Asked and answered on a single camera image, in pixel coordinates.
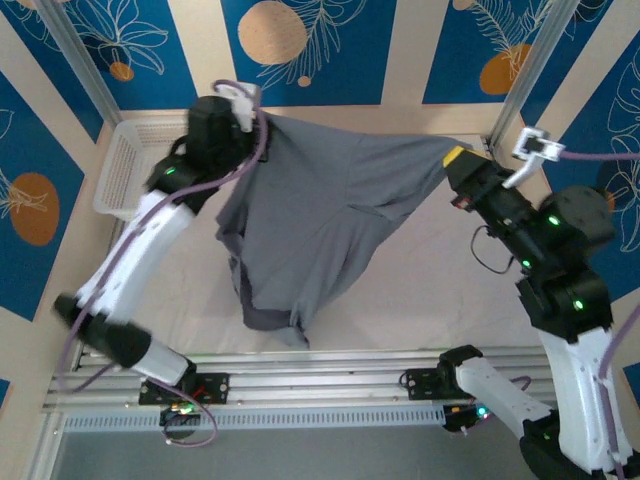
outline black cable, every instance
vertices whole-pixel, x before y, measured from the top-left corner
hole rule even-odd
[[[409,385],[408,382],[403,382],[402,379],[407,379],[407,372],[404,372],[402,375],[400,375],[400,378],[398,378],[398,385],[400,385],[400,388],[404,388],[405,390],[409,390]]]
[[[473,232],[473,236],[471,237],[471,244],[469,245],[469,248],[471,249],[471,255],[473,255],[473,258],[475,258],[480,265],[482,265],[484,268],[486,268],[490,272],[493,272],[496,275],[504,275],[511,269],[511,265],[513,265],[513,262],[515,261],[516,258],[512,255],[511,258],[509,259],[509,263],[507,263],[507,267],[504,270],[496,270],[495,268],[491,268],[489,265],[487,265],[482,260],[480,260],[473,246],[475,244],[476,238],[478,237],[478,233],[480,233],[480,230],[482,230],[483,228],[487,232],[489,232],[489,227],[487,225],[481,225],[478,228],[476,228],[475,232]]]
[[[191,420],[194,420],[196,423],[198,418],[194,415],[188,414],[180,414],[175,412],[174,415],[168,416],[165,418],[165,424],[162,428],[162,433],[165,438],[169,440],[184,440],[185,438],[190,437],[196,431],[195,430],[170,430],[171,427],[184,427]]]

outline black mounting bracket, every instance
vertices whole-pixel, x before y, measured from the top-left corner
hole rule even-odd
[[[466,400],[472,396],[444,382],[437,368],[411,368],[404,372],[402,386],[409,400]]]
[[[466,400],[473,398],[458,387],[455,368],[466,360],[482,357],[471,345],[453,348],[440,355],[437,368],[412,368],[400,377],[409,400]]]
[[[228,373],[196,373],[195,390],[191,392],[196,395],[203,405],[225,405],[229,394],[229,374]],[[140,405],[172,405],[184,403],[184,398],[168,392],[153,382],[146,380],[140,387],[138,404]]]

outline metal extrusion profile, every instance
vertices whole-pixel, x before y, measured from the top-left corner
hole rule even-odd
[[[115,128],[122,121],[118,104],[98,72],[60,2],[34,0],[40,19],[105,122]]]
[[[396,405],[393,407],[272,408],[225,410],[212,408],[219,431],[281,430],[345,427],[442,426],[444,409],[433,405]],[[211,430],[208,417],[192,418],[173,426],[173,431]],[[158,413],[118,411],[69,415],[64,433],[160,432]]]
[[[198,364],[200,372],[231,375],[227,405],[222,407],[225,409],[369,407],[416,405],[400,386],[400,375],[409,368],[434,368],[444,351],[290,352],[193,355],[190,358]],[[542,402],[555,403],[551,371],[543,349],[487,348],[483,351],[501,374],[508,378],[532,377],[528,393]],[[106,359],[102,356],[83,355],[78,371],[67,376],[69,386],[80,385],[104,365]],[[153,409],[138,405],[140,385],[139,376],[116,371],[105,374],[80,393],[65,395],[58,391],[54,378],[44,410],[73,413]]]
[[[21,480],[49,480],[53,474],[67,416],[62,413],[42,414],[39,435],[29,455]]]
[[[563,0],[554,2],[551,6],[549,15],[542,24],[531,51],[520,68],[496,123],[491,129],[488,143],[492,152],[495,153],[507,129],[522,110],[579,4],[580,0]]]

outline wall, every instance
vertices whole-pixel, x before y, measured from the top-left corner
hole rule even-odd
[[[582,1],[565,35],[572,54],[610,1]],[[56,78],[52,65],[62,60],[37,14],[24,0],[2,2],[65,96],[71,84]],[[301,118],[331,123],[364,112],[372,122],[398,118],[391,123],[406,131],[479,133],[491,128],[552,2],[435,0],[420,8],[412,0],[63,5],[123,110],[184,109],[196,94],[210,93],[212,81],[239,78],[263,87],[263,105]]]
[[[551,101],[545,105],[536,125],[550,132],[552,138],[561,139],[572,151],[639,152],[639,31],[640,9],[637,2],[615,0]],[[555,73],[547,69],[539,83],[551,81],[554,76]],[[538,92],[544,90],[539,85],[536,89]],[[531,111],[533,109],[527,114],[525,108],[523,117],[535,121],[536,115],[529,116]],[[517,166],[517,163],[507,158],[507,152],[513,148],[523,125],[522,119],[514,122],[500,149],[502,161],[512,166]],[[640,210],[637,208],[638,179],[634,176],[638,173],[636,163],[564,161],[547,165],[545,175],[539,175],[523,186],[524,193],[535,203],[552,189],[576,183],[596,185],[613,194],[610,200],[615,209],[613,218],[618,235],[607,248],[594,256],[593,265],[610,287],[616,329],[640,302],[640,249],[636,235]],[[636,326],[614,359],[626,431],[636,449],[640,446],[640,407],[623,369],[631,371],[630,367],[640,362],[639,342],[640,328]]]
[[[50,307],[102,260],[113,222],[91,208],[110,132],[96,137],[88,128],[86,111],[56,88],[12,28],[6,4],[0,2],[0,476],[13,479],[65,335]]]

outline orange circle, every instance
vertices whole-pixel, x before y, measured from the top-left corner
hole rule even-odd
[[[247,56],[263,65],[295,59],[307,45],[307,29],[290,6],[274,0],[256,3],[238,24],[238,38]]]
[[[109,66],[109,72],[116,80],[120,80],[121,82],[133,80],[133,69],[126,63],[113,62]]]
[[[25,242],[36,247],[48,244],[56,234],[60,221],[60,200],[56,187],[44,175],[39,173],[23,173],[11,184],[13,193],[9,195],[17,201],[9,215],[16,233]],[[21,194],[30,199],[38,199],[36,206],[28,201],[21,201]]]
[[[489,60],[480,74],[482,91],[487,95],[509,93],[516,80],[516,74],[520,71],[530,49],[531,45],[528,44],[516,45]]]
[[[303,75],[302,77],[300,77],[298,79],[298,85],[301,87],[308,87],[309,85],[311,85],[311,79],[309,77],[307,77],[306,75]]]
[[[474,0],[453,0],[453,8],[456,10],[466,10],[467,8],[471,8],[474,3]]]

